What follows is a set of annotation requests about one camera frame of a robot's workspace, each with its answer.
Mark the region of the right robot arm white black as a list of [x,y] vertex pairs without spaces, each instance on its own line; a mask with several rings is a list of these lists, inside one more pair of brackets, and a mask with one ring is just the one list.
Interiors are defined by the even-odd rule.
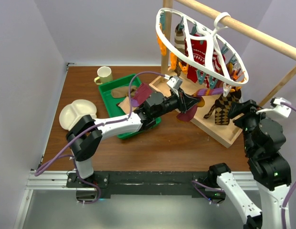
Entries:
[[225,163],[209,167],[207,181],[220,187],[239,212],[245,229],[289,229],[288,201],[296,188],[291,182],[291,168],[280,154],[286,142],[282,126],[272,116],[288,118],[293,110],[284,98],[273,98],[264,109],[253,100],[233,102],[228,118],[243,131],[245,156],[256,181],[261,207],[258,208],[237,184]]

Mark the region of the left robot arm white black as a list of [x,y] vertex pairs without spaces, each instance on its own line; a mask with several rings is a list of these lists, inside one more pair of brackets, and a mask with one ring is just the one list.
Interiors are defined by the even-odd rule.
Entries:
[[182,115],[195,113],[197,104],[202,100],[202,97],[190,96],[182,89],[171,91],[169,97],[161,92],[153,92],[130,115],[103,120],[92,119],[90,115],[82,117],[66,135],[75,158],[78,183],[83,187],[93,184],[92,156],[101,141],[120,134],[145,131],[155,125],[158,117],[176,109]]

